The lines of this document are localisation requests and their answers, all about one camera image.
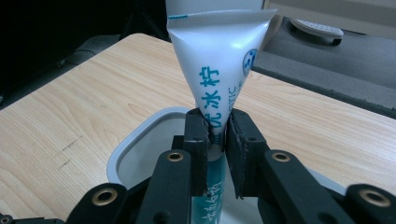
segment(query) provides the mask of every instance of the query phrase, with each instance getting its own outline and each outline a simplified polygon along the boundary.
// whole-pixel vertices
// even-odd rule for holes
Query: white container
[[[150,177],[158,157],[171,149],[173,136],[184,134],[185,107],[169,107],[148,118],[130,133],[114,150],[107,163],[107,178],[130,189]],[[311,174],[318,182],[344,194],[345,190],[317,172]],[[257,198],[236,200],[229,169],[226,170],[220,223],[262,223]]]

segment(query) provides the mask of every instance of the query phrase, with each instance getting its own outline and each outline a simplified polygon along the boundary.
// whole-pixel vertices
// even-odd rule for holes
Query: wooden table
[[[66,220],[107,182],[114,148],[169,106],[194,107],[171,44],[131,35],[0,111],[0,212]],[[271,148],[343,186],[396,194],[396,120],[252,72],[235,108]]]

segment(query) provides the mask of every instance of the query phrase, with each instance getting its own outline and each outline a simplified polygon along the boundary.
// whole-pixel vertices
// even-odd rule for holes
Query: toothpaste tube
[[[219,223],[227,120],[275,14],[276,10],[226,10],[168,18],[177,59],[211,132],[208,197],[193,199],[193,223]]]

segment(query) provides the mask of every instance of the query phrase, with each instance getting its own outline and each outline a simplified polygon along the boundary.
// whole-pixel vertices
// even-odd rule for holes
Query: white tube
[[[168,18],[177,59],[212,133],[207,152],[211,196],[193,199],[193,223],[219,223],[225,127],[275,14],[276,10],[227,10]]]

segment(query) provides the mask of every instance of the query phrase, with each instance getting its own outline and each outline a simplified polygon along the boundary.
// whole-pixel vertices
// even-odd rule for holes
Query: wood grain
[[[107,182],[123,138],[175,105],[194,100],[172,45],[131,35],[0,111],[0,212],[66,220],[87,190]],[[271,148],[343,186],[396,194],[395,120],[254,72],[235,107]]]

